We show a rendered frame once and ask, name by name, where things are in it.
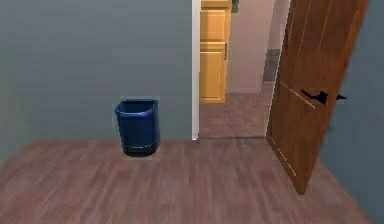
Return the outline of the blue waste bin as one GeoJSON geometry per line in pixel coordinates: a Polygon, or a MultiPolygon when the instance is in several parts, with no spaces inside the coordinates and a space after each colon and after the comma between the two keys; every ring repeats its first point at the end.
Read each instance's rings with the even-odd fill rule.
{"type": "Polygon", "coordinates": [[[126,155],[148,156],[156,152],[160,142],[157,100],[124,99],[114,112],[126,155]]]}

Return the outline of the brown wooden room door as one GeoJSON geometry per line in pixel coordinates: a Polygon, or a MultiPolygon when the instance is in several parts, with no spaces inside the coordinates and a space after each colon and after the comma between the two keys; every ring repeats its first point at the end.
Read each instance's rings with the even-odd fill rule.
{"type": "Polygon", "coordinates": [[[370,0],[291,0],[266,140],[306,192],[370,0]],[[328,94],[327,103],[308,99],[328,94]]]}

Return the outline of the light wooden cupboard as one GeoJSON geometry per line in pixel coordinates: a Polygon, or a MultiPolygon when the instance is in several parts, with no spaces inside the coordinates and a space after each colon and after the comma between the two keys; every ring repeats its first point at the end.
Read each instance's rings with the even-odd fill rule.
{"type": "Polygon", "coordinates": [[[202,0],[200,10],[201,103],[225,101],[232,0],[202,0]]]}

